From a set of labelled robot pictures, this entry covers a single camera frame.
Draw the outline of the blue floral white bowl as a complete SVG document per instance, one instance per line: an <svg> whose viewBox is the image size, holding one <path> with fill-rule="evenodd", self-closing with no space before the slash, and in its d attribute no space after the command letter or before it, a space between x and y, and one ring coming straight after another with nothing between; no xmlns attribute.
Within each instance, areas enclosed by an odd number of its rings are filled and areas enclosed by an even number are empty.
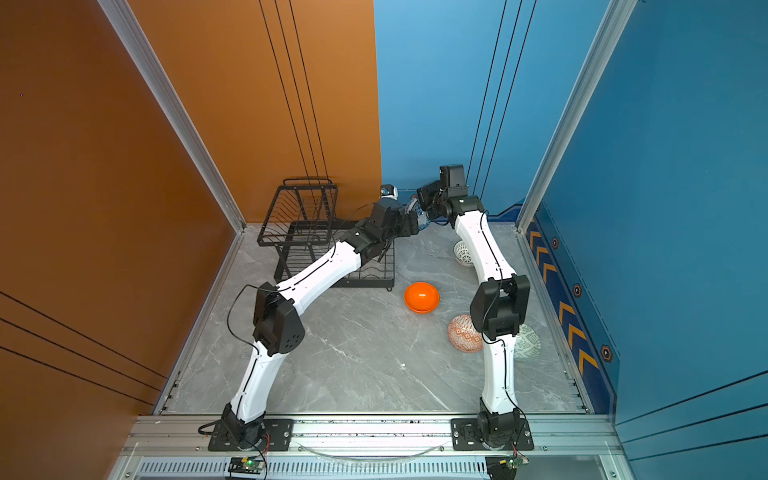
<svg viewBox="0 0 768 480"><path fill-rule="evenodd" d="M407 204L406 210L409 213L413 213L415 215L419 231L422 231L428 227L428 225L430 224L430 220L427 214L421 208L420 201L416 195L411 197L410 201Z"/></svg>

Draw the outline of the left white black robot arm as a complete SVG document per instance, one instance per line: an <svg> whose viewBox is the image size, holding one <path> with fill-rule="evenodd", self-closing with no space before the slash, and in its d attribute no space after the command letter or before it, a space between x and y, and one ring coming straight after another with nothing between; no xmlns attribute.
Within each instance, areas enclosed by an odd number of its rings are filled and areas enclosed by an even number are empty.
<svg viewBox="0 0 768 480"><path fill-rule="evenodd" d="M419 232L418 214L394 198L372 204L358 221L318 260L276 285L256 288L251 356L219 425L238 449L261 446L267 400L284 360L305 337L301 315L343 277L382 257L400 237Z"/></svg>

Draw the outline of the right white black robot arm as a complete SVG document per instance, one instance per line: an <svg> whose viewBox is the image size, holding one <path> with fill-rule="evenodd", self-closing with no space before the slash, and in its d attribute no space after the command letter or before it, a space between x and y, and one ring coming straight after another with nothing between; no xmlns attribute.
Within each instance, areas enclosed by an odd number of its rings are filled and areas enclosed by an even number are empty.
<svg viewBox="0 0 768 480"><path fill-rule="evenodd" d="M429 220L450 223L467 246L478 278L470 317L483 345L479 441L489 449L530 451L532 433L514 389L515 346L525 322L530 281L506 260L479 198L470 196L466 186L434 181L418 189L417 198Z"/></svg>

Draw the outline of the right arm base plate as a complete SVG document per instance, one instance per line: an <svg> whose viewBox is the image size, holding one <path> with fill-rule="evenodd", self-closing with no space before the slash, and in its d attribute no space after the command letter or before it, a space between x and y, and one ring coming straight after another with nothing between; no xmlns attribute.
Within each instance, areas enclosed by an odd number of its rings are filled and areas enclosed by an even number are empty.
<svg viewBox="0 0 768 480"><path fill-rule="evenodd" d="M530 426L525 419L512 421L507 428L481 426L476 417L453 418L449 422L455 451L522 451L535 449Z"/></svg>

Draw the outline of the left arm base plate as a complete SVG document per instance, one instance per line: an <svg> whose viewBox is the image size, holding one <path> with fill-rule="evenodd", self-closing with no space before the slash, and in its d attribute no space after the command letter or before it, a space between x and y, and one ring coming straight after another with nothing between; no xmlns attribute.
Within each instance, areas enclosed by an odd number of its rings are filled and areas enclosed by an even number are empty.
<svg viewBox="0 0 768 480"><path fill-rule="evenodd" d="M265 418L246 425L238 435L230 432L223 420L217 420L212 428L207 447L212 452L286 452L291 443L294 420Z"/></svg>

